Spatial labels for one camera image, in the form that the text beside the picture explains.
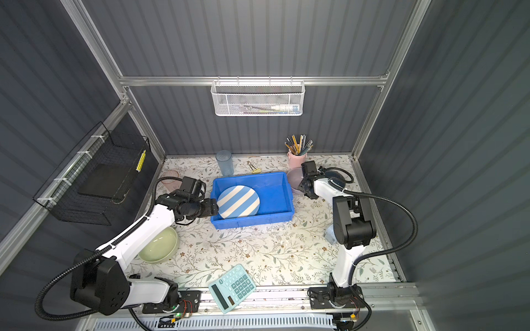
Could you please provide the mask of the pink bowl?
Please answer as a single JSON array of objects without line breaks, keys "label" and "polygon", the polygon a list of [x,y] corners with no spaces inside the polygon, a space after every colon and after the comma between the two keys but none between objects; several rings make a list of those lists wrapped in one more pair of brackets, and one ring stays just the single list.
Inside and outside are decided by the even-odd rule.
[{"label": "pink bowl", "polygon": [[287,172],[288,183],[294,194],[303,195],[303,192],[299,190],[299,186],[303,180],[302,168],[293,168]]}]

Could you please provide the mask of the blue grey bowl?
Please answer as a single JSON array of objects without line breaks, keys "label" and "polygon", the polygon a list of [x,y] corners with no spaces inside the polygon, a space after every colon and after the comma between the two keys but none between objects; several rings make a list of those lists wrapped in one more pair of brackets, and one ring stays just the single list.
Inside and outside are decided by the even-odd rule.
[{"label": "blue grey bowl", "polygon": [[346,186],[345,178],[344,176],[335,170],[327,170],[325,172],[325,176],[330,179],[331,181],[335,182],[338,186],[341,188],[344,188]]}]

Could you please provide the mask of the green bowl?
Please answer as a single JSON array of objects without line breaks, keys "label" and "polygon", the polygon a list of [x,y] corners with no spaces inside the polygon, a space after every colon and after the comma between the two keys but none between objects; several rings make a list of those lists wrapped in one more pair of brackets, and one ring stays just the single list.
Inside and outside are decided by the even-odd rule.
[{"label": "green bowl", "polygon": [[180,239],[176,230],[168,227],[155,236],[155,238],[142,249],[138,257],[146,263],[164,263],[172,258],[178,251]]}]

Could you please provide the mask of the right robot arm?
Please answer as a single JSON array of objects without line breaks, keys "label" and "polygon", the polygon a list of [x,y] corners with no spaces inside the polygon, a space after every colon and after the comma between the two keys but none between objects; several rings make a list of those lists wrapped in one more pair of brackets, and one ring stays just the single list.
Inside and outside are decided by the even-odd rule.
[{"label": "right robot arm", "polygon": [[346,191],[346,185],[354,178],[342,168],[317,167],[314,161],[306,161],[301,169],[298,190],[310,199],[322,198],[332,208],[332,231],[340,248],[330,285],[335,289],[351,287],[358,259],[376,236],[371,211],[364,210],[370,203],[367,198]]}]

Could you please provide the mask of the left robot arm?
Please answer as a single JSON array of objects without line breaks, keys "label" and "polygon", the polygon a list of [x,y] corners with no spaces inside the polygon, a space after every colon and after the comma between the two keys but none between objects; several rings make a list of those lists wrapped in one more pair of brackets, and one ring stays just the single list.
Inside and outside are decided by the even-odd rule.
[{"label": "left robot arm", "polygon": [[149,211],[120,235],[101,245],[100,257],[91,259],[84,250],[75,261],[81,266],[73,271],[70,298],[104,315],[145,303],[163,304],[169,310],[179,306],[181,296],[174,281],[160,277],[130,279],[125,276],[129,264],[163,230],[174,223],[185,226],[194,220],[215,216],[218,205],[207,199],[206,184],[184,177],[180,187],[169,194],[153,195]]}]

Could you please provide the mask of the blue plastic bin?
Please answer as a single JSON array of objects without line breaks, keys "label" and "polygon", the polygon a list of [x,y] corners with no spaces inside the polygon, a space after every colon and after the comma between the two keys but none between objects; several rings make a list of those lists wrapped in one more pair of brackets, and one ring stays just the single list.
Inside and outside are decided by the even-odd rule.
[{"label": "blue plastic bin", "polygon": [[248,186],[254,189],[260,198],[258,213],[249,217],[222,219],[218,215],[211,217],[211,223],[218,230],[243,228],[270,223],[288,222],[293,218],[293,193],[284,172],[272,172],[259,175],[226,177],[213,181],[211,198],[216,199],[231,186]]}]

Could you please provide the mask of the pencils bundle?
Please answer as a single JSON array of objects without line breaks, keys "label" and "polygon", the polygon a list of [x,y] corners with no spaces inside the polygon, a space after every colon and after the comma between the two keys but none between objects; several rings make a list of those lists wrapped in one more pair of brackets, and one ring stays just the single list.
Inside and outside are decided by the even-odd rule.
[{"label": "pencils bundle", "polygon": [[306,135],[291,135],[287,137],[284,145],[292,155],[302,156],[313,149],[314,143],[311,139],[307,139]]}]

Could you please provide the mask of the brass clip on table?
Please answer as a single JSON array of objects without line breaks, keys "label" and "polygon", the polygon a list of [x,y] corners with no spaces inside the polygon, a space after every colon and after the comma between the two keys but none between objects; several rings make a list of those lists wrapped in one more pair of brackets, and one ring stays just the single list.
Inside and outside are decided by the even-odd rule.
[{"label": "brass clip on table", "polygon": [[260,174],[262,172],[262,169],[261,168],[258,168],[256,166],[254,166],[250,161],[247,162],[250,170],[251,170],[251,173],[253,175],[257,175],[257,174]]}]

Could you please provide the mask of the blue translucent tumbler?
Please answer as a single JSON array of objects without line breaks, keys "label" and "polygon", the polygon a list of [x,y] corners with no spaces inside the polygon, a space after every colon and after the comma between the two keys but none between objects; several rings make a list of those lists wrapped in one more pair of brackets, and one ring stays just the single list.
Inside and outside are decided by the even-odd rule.
[{"label": "blue translucent tumbler", "polygon": [[228,150],[221,150],[215,156],[219,170],[224,177],[231,177],[234,174],[233,155]]}]

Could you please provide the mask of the yellow tag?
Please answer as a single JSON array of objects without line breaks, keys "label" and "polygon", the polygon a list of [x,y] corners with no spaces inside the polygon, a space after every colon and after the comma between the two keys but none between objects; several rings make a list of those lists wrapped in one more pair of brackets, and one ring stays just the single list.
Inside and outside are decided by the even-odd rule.
[{"label": "yellow tag", "polygon": [[146,158],[146,150],[143,150],[142,154],[140,154],[140,156],[139,156],[139,159],[138,159],[138,162],[137,162],[137,165],[136,165],[136,168],[135,168],[136,172],[141,172],[142,171],[142,167],[144,165],[145,158]]}]

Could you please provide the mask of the small light blue cup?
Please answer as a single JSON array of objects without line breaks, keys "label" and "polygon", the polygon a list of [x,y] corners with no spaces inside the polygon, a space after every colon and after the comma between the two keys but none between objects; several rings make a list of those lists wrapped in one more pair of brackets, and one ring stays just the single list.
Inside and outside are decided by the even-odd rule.
[{"label": "small light blue cup", "polygon": [[337,243],[333,225],[330,225],[324,232],[324,238],[331,244],[335,245]]}]

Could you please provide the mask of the pens in white basket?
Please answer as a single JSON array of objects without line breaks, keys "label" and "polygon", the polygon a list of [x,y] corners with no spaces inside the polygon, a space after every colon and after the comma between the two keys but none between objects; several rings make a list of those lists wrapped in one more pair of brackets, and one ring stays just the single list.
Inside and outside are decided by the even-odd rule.
[{"label": "pens in white basket", "polygon": [[258,113],[258,114],[283,114],[289,116],[298,116],[302,110],[298,104],[273,104],[273,105],[251,105],[242,104],[237,106],[241,113]]}]

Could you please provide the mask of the black slab in basket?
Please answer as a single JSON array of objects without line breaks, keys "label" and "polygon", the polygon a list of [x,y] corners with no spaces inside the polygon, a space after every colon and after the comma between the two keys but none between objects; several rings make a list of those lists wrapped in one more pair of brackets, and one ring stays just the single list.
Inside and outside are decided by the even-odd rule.
[{"label": "black slab in basket", "polygon": [[90,197],[114,198],[128,173],[129,169],[122,165],[99,164],[77,192]]}]

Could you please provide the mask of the teal calculator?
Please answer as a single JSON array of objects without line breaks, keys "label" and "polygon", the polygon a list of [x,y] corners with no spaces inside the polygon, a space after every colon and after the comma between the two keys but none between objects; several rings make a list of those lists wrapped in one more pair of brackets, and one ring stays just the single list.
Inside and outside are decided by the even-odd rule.
[{"label": "teal calculator", "polygon": [[223,314],[229,313],[256,290],[256,285],[243,265],[237,264],[208,285],[208,289]]}]

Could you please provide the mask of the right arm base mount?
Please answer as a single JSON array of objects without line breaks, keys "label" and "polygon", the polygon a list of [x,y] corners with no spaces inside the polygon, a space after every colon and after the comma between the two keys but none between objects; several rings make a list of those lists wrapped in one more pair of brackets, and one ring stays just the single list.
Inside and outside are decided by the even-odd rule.
[{"label": "right arm base mount", "polygon": [[306,293],[313,310],[360,310],[366,307],[362,300],[362,289],[357,284],[342,288],[331,279],[325,287],[310,287]]}]

